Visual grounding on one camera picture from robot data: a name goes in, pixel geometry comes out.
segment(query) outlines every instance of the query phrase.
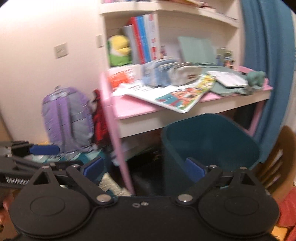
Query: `purple backpack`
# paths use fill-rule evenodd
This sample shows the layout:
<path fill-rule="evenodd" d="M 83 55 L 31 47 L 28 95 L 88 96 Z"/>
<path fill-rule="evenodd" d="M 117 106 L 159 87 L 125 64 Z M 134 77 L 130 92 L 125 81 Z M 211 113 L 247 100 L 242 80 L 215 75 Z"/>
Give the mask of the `purple backpack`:
<path fill-rule="evenodd" d="M 60 153 L 90 151 L 94 134 L 89 99 L 75 88 L 56 88 L 43 99 L 42 115 L 50 142 Z"/>

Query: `yellow and green plush toy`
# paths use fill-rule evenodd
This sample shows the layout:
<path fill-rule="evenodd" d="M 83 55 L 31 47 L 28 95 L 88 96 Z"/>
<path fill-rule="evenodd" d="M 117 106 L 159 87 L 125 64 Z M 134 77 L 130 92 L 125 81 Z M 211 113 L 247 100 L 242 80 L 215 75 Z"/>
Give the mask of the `yellow and green plush toy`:
<path fill-rule="evenodd" d="M 109 61 L 111 66 L 131 64 L 129 39 L 123 35 L 114 35 L 108 39 Z"/>

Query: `teal bin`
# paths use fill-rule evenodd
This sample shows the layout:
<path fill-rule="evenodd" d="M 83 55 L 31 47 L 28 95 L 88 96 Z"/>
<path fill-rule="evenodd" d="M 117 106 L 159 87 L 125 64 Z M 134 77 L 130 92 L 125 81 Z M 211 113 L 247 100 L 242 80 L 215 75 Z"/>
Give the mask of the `teal bin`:
<path fill-rule="evenodd" d="M 177 121 L 162 132 L 165 194 L 178 195 L 193 182 L 184 162 L 193 157 L 205 166 L 224 171 L 250 168 L 259 158 L 256 142 L 234 122 L 218 114 L 204 114 Z"/>

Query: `pink desk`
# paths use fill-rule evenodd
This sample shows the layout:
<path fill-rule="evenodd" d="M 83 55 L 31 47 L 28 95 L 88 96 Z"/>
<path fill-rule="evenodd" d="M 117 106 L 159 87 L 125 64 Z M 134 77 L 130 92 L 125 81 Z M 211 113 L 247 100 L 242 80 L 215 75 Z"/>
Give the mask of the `pink desk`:
<path fill-rule="evenodd" d="M 239 71 L 248 73 L 251 69 L 240 67 Z M 102 105 L 106 115 L 111 141 L 120 164 L 123 180 L 128 190 L 132 193 L 134 193 L 134 189 L 127 164 L 124 160 L 120 138 L 162 128 L 174 121 L 196 115 L 220 113 L 258 102 L 250 130 L 246 130 L 250 135 L 253 135 L 261 116 L 264 101 L 270 98 L 272 90 L 272 87 L 268 85 L 268 79 L 266 79 L 263 90 L 257 91 L 250 96 L 235 94 L 221 97 L 214 93 L 207 93 L 188 113 L 180 114 L 134 97 L 112 97 L 111 88 L 105 73 L 101 75 L 101 84 Z"/>

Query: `light switch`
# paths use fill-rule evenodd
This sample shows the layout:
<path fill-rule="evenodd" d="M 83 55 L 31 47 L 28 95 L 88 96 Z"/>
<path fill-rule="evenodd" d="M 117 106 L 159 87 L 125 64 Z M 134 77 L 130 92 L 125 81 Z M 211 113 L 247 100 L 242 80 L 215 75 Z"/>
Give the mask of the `light switch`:
<path fill-rule="evenodd" d="M 54 53 L 55 53 L 56 58 L 61 58 L 61 57 L 68 55 L 67 43 L 55 46 Z"/>
<path fill-rule="evenodd" d="M 98 35 L 96 37 L 96 42 L 97 42 L 98 48 L 103 47 L 104 46 L 104 44 L 103 44 L 103 35 Z"/>

